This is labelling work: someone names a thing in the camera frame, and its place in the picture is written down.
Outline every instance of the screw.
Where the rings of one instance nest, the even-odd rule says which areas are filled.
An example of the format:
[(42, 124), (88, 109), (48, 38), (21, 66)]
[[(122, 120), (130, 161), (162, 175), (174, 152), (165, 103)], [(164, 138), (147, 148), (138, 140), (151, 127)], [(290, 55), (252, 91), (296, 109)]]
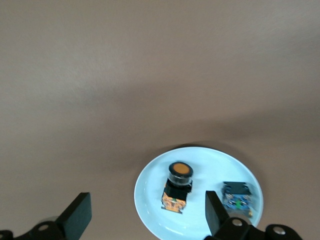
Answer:
[(38, 228), (39, 231), (43, 231), (43, 230), (46, 230), (47, 228), (49, 227), (49, 225), (45, 224), (45, 225), (42, 225)]
[(232, 220), (233, 225), (237, 226), (237, 227), (241, 227), (242, 226), (242, 221), (239, 219), (233, 219)]
[(280, 227), (280, 226), (275, 226), (275, 227), (273, 228), (273, 231), (274, 231), (275, 233), (279, 234), (279, 235), (285, 235), (285, 234), (286, 234), (286, 231), (285, 231), (282, 227)]

